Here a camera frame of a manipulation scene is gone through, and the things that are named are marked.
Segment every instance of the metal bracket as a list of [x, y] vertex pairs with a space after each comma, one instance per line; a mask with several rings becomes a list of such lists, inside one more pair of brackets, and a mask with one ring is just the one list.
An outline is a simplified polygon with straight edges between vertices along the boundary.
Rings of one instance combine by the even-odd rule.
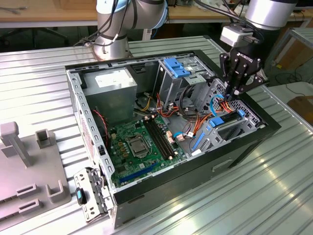
[[74, 181], [77, 188], [83, 189], [86, 197], [86, 203], [82, 206], [86, 223], [101, 218], [114, 208], [114, 202], [99, 169], [84, 168], [74, 174]]

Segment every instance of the red wire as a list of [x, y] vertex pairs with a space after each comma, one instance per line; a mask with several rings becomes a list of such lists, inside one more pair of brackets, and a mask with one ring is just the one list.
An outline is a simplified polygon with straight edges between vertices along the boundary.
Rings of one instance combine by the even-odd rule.
[[94, 109], [93, 109], [93, 111], [94, 111], [96, 114], [98, 114], [98, 116], [101, 118], [101, 120], [102, 120], [102, 122], [103, 122], [103, 124], [104, 124], [104, 129], [106, 130], [106, 140], [107, 140], [106, 146], [108, 147], [109, 137], [108, 137], [108, 130], [107, 130], [106, 122], [104, 121], [103, 116], [102, 116], [98, 111], [96, 111], [96, 110], [94, 110]]

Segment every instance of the blue plastic clip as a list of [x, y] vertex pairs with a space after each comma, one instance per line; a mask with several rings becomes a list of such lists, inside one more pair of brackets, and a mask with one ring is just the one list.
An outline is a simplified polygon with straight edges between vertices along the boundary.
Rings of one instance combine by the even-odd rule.
[[191, 72], [186, 71], [182, 66], [182, 63], [178, 62], [176, 58], [164, 59], [164, 63], [168, 67], [168, 69], [174, 73], [174, 76], [176, 78], [191, 75]]
[[241, 117], [244, 117], [246, 115], [246, 113], [243, 111], [243, 110], [238, 110], [238, 114], [241, 116]]
[[219, 126], [224, 123], [224, 121], [220, 117], [215, 117], [209, 121], [212, 127]]

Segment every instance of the motherboard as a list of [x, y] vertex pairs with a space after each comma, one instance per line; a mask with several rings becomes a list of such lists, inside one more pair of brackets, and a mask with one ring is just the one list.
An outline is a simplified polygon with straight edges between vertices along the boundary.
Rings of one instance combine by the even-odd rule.
[[168, 141], [169, 131], [162, 117], [121, 124], [109, 130], [111, 160], [116, 187], [143, 178], [187, 157], [175, 141]]

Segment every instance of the workbench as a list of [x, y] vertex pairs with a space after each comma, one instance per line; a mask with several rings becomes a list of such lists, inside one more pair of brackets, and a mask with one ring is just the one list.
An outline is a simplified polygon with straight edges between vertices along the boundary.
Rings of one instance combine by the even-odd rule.
[[[27, 6], [20, 15], [0, 11], [0, 28], [22, 27], [57, 27], [57, 26], [89, 26], [97, 25], [97, 12], [94, 10], [64, 10], [60, 7], [59, 0], [1, 0], [0, 6], [17, 7]], [[313, 17], [312, 10], [295, 13], [290, 16], [290, 21], [308, 24]], [[219, 13], [202, 10], [196, 6], [169, 7], [167, 23], [223, 23], [229, 18]]]
[[[219, 64], [221, 48], [201, 36], [130, 43], [134, 56], [192, 49]], [[86, 225], [73, 175], [90, 162], [64, 66], [94, 61], [89, 47], [0, 54], [0, 123], [16, 121], [20, 137], [54, 131], [72, 195], [68, 204], [2, 234], [312, 234], [313, 129], [265, 86], [249, 94], [282, 128], [241, 164], [118, 230], [108, 216]]]

